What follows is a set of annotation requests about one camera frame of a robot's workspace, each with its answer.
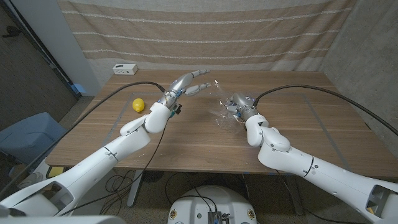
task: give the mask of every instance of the white device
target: white device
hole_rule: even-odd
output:
[[[177,103],[177,99],[185,94],[185,88],[191,84],[193,78],[208,72],[198,70],[181,76],[171,84],[163,97],[153,104],[150,114],[124,125],[120,130],[120,137],[98,149],[70,170],[26,187],[5,198],[0,205],[7,208],[8,216],[11,217],[21,214],[29,217],[54,217],[74,208],[82,196],[119,161],[150,142],[148,133],[163,131],[170,115],[180,112],[181,105]],[[210,86],[209,83],[205,83],[194,89],[203,89],[203,85]],[[48,196],[42,193],[44,188],[53,185],[59,188],[55,195]]]
[[[245,121],[248,143],[261,147],[258,159],[262,164],[303,177],[373,223],[398,220],[398,184],[354,174],[292,147],[276,128],[268,128],[253,102],[235,93],[226,107]]]
[[[112,69],[115,75],[134,75],[138,70],[136,64],[116,64]]]

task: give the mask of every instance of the black cable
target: black cable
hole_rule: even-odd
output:
[[[198,194],[198,196],[195,196],[195,197],[201,197],[201,198],[203,199],[203,201],[204,201],[204,202],[207,204],[207,206],[209,207],[209,210],[211,211],[210,205],[209,205],[209,204],[207,203],[207,201],[205,200],[205,198],[207,198],[207,197],[202,197],[202,196],[199,194],[198,189],[197,189],[196,187],[193,186],[193,184],[192,184],[191,180],[189,179],[189,176],[188,176],[188,174],[187,174],[186,172],[177,172],[177,173],[171,175],[171,176],[169,177],[169,179],[166,181],[166,185],[165,185],[165,187],[164,187],[164,190],[165,190],[165,194],[166,194],[167,201],[169,201],[169,203],[170,203],[171,205],[173,204],[173,203],[171,202],[170,198],[169,198],[168,193],[167,193],[167,186],[168,186],[168,184],[169,184],[169,181],[170,181],[175,175],[177,175],[177,174],[185,174],[185,176],[186,176],[187,179],[188,179],[189,184],[191,185],[191,188],[195,189],[195,191],[196,191],[197,194]],[[214,203],[214,201],[212,201],[212,202],[213,202],[214,208],[215,208],[215,210],[216,210],[216,212],[217,212],[216,203]]]
[[[215,209],[216,212],[217,212],[216,203],[214,203],[214,201],[213,201],[211,198],[208,198],[208,197],[197,196],[197,195],[185,195],[185,196],[178,197],[177,199],[175,199],[175,201],[177,201],[177,200],[180,199],[180,198],[186,198],[186,197],[197,197],[197,198],[202,198],[203,200],[204,200],[204,199],[208,199],[208,200],[210,200],[211,202],[213,202],[213,204],[214,204],[214,209]]]
[[[378,115],[374,114],[372,111],[369,111],[368,109],[366,109],[365,107],[363,107],[362,105],[360,105],[359,103],[339,94],[336,93],[334,91],[330,91],[324,88],[319,88],[319,87],[315,87],[315,86],[310,86],[310,85],[285,85],[285,86],[280,86],[271,90],[268,90],[264,93],[262,93],[261,95],[259,95],[257,97],[257,99],[254,101],[253,106],[257,106],[257,104],[259,103],[259,100],[261,99],[261,97],[272,93],[273,91],[277,91],[277,90],[282,90],[284,88],[309,88],[309,89],[313,89],[313,90],[318,90],[318,91],[322,91],[325,93],[329,93],[332,94],[333,96],[337,96],[338,98],[341,98],[345,101],[347,101],[348,103],[351,103],[352,105],[356,106],[357,108],[363,110],[365,113],[367,113],[368,115],[372,116],[374,119],[378,120],[380,123],[382,123],[385,127],[387,127],[388,129],[390,129],[395,135],[398,136],[398,130],[396,130],[394,127],[392,127],[389,123],[387,123],[387,121],[384,121],[382,118],[380,118]]]
[[[286,187],[287,191],[289,192],[290,196],[292,197],[292,199],[295,200],[296,202],[298,202],[299,204],[302,205],[302,203],[301,203],[299,200],[297,200],[297,198],[295,198],[295,197],[293,196],[293,193],[290,191],[289,187],[287,186],[286,180],[284,179],[283,175],[280,174],[280,172],[279,172],[278,170],[276,170],[276,172],[278,173],[278,175],[280,176],[280,178],[282,178],[282,181],[284,182],[285,187]],[[304,209],[306,212],[310,213],[311,215],[313,215],[313,216],[315,216],[315,217],[317,217],[317,218],[319,218],[319,219],[321,219],[321,220],[327,221],[327,222],[342,223],[342,224],[365,224],[365,223],[358,223],[358,222],[346,222],[346,221],[330,220],[330,219],[323,218],[323,217],[320,217],[319,215],[314,214],[314,213],[311,212],[309,209],[305,208],[303,205],[302,205],[302,207],[303,207],[303,209]]]
[[[149,166],[149,163],[150,163],[150,162],[152,161],[152,159],[154,158],[154,156],[155,156],[155,154],[156,154],[156,152],[157,152],[157,149],[158,149],[159,146],[160,146],[160,143],[162,142],[163,135],[164,135],[164,131],[166,130],[166,126],[167,126],[167,123],[168,123],[168,122],[169,122],[169,120],[167,120],[167,122],[166,122],[166,125],[165,125],[165,127],[164,127],[164,129],[163,129],[163,133],[162,133],[162,135],[161,135],[161,137],[160,137],[159,143],[157,144],[156,149],[155,149],[155,152],[153,153],[152,157],[149,159],[147,165],[143,168],[142,172],[138,175],[137,178],[135,178],[135,179],[134,179],[130,184],[128,184],[127,186],[123,187],[120,191],[126,190],[128,187],[130,187],[136,180],[138,180],[138,178],[139,178],[139,177],[144,173],[144,171],[147,169],[147,167]],[[68,214],[68,213],[70,213],[70,212],[72,212],[72,211],[74,211],[74,210],[76,210],[76,209],[78,209],[78,208],[84,207],[84,206],[89,205],[89,204],[91,204],[91,203],[94,203],[94,202],[97,202],[97,201],[102,200],[102,199],[104,199],[104,198],[107,198],[107,197],[110,197],[110,196],[112,196],[112,195],[115,195],[115,194],[117,194],[117,193],[120,192],[120,191],[113,192],[113,193],[111,193],[111,194],[109,194],[109,195],[107,195],[107,196],[100,197],[100,198],[97,198],[97,199],[92,200],[92,201],[90,201],[90,202],[84,203],[83,205],[77,206],[77,207],[75,207],[75,208],[73,208],[73,209],[70,209],[70,210],[67,211],[67,212],[62,213],[60,216],[66,215],[66,214]]]
[[[58,139],[56,139],[51,145],[46,148],[40,155],[38,155],[30,164],[28,164],[25,169],[23,169],[18,175],[16,175],[0,192],[0,198],[6,193],[6,190],[11,187],[23,174],[25,174],[26,171],[28,171],[42,156],[44,156],[49,150],[51,150],[63,137],[65,137],[73,128],[75,128],[83,119],[85,119],[93,110],[95,110],[99,105],[104,103],[107,99],[112,97],[113,95],[117,94],[121,90],[133,86],[133,85],[141,85],[141,84],[150,84],[150,85],[155,85],[157,86],[162,92],[165,92],[165,88],[163,88],[161,85],[154,83],[154,82],[135,82],[135,83],[130,83],[127,85],[124,85],[117,90],[113,91],[111,94],[103,98],[100,102],[95,104],[90,110],[88,110],[81,118],[79,118],[73,125],[70,127],[68,130],[66,130]]]
[[[132,182],[132,179],[130,178],[130,177],[127,177],[127,175],[128,175],[128,173],[130,173],[132,170],[129,170],[129,171],[127,171],[126,173],[125,173],[125,175],[113,175],[112,177],[110,177],[107,181],[106,181],[106,183],[105,183],[105,190],[107,191],[107,192],[109,192],[109,193],[113,193],[113,192],[118,192],[119,191],[119,188],[122,186],[122,184],[124,183],[124,181],[127,179],[127,180],[130,180],[131,182]],[[113,180],[113,183],[112,183],[112,185],[111,185],[111,188],[112,189],[108,189],[108,183],[109,183],[109,181],[111,181],[112,179],[114,179]],[[119,179],[122,179],[122,181],[120,182],[120,184],[117,186],[117,187],[115,187],[114,185],[115,185],[115,183],[119,180]],[[122,194],[122,195],[120,195],[119,194],[120,192],[118,192],[117,193],[117,197],[114,197],[114,198],[112,198],[111,200],[109,200],[109,201],[107,201],[103,206],[102,206],[102,209],[101,209],[101,211],[100,211],[100,215],[102,215],[102,214],[105,214],[108,210],[109,210],[109,208],[111,208],[116,202],[118,202],[118,201],[120,201],[120,206],[119,206],[119,211],[120,211],[120,209],[121,209],[121,205],[122,205],[122,199],[123,199],[123,197],[124,197],[124,194]]]

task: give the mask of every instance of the blue bin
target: blue bin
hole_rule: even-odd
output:
[[[65,129],[47,112],[39,113],[0,131],[0,151],[29,164],[64,132]],[[51,150],[39,159],[34,167],[39,165]]]

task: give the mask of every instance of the white box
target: white box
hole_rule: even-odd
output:
[[[115,75],[133,75],[137,72],[136,64],[116,64],[113,67]]]

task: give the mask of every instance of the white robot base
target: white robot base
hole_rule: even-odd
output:
[[[257,224],[253,206],[240,194],[217,185],[197,188],[176,200],[169,213],[168,224],[211,223],[211,224]]]

